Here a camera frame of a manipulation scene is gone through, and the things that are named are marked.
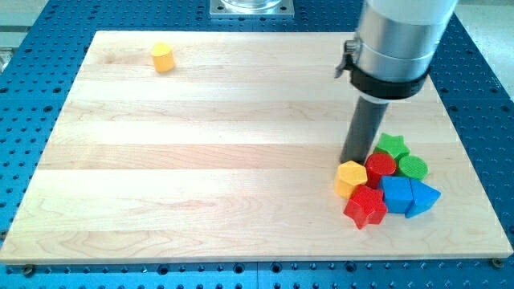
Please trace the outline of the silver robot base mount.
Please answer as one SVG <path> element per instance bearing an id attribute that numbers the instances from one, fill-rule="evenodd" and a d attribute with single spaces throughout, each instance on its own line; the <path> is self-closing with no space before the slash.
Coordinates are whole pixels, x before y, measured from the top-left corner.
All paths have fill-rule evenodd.
<path id="1" fill-rule="evenodd" d="M 293 16 L 293 0 L 210 0 L 210 15 L 230 16 Z"/>

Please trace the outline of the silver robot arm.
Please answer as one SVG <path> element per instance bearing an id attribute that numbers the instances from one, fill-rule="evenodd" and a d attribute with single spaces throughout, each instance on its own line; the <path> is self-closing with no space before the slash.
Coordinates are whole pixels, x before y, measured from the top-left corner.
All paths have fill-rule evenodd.
<path id="1" fill-rule="evenodd" d="M 365 74 L 391 83 L 421 77 L 447 28 L 457 0 L 365 0 L 353 57 Z"/>

